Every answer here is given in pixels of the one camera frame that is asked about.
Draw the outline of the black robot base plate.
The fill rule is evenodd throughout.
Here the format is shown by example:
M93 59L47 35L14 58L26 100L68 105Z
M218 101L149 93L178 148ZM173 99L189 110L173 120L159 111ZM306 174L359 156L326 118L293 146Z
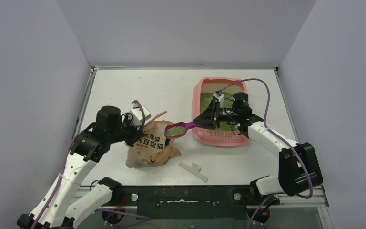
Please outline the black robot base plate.
M248 219L265 197L249 185L122 186L104 204L155 219Z

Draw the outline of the beige cat litter bag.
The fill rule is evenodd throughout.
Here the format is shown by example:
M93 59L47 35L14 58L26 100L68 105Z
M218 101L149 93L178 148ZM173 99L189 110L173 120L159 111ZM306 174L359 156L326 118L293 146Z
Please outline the beige cat litter bag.
M171 121L160 120L166 114L157 114L144 125L144 137L128 147L126 166L128 168L157 167L166 164L170 159L179 157L181 152L174 147L175 139L166 138L165 129Z

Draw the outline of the purple litter scoop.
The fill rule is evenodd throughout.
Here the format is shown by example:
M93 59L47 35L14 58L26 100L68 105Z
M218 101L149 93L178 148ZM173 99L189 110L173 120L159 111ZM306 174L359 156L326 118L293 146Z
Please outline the purple litter scoop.
M184 136L188 130L199 127L200 124L196 124L193 122L178 122L175 124L171 124L166 126L164 136L166 138L179 138Z

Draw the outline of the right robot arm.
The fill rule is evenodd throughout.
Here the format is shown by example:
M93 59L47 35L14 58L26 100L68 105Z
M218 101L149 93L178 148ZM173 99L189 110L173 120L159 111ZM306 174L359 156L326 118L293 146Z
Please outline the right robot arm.
M208 107L193 122L202 129L217 129L220 122L230 122L240 134L259 143L278 160L275 176L250 183L249 197L253 203L262 203L270 194L299 196L323 183L315 149L310 143L299 143L268 127L263 118L253 113L247 93L234 93L230 108L223 106L221 96L220 92L214 93Z

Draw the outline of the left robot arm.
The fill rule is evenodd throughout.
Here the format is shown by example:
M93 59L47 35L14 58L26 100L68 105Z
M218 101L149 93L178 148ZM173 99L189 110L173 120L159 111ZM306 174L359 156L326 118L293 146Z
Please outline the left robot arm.
M104 177L88 194L72 202L84 179L110 150L111 144L128 146L144 136L143 127L151 117L149 110L133 102L132 109L121 114L119 108L103 106L95 122L72 140L58 177L41 202L29 214L22 214L21 229L75 229L102 205L121 201L121 184Z

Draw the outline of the white bag clip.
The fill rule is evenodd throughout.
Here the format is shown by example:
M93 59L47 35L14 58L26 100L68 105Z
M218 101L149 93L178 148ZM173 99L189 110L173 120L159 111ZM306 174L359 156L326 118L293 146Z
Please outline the white bag clip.
M191 173L192 175L196 176L197 178L201 179L203 182L208 182L208 177L201 173L201 167L198 164L192 163L191 165L188 165L181 161L179 162L179 166Z

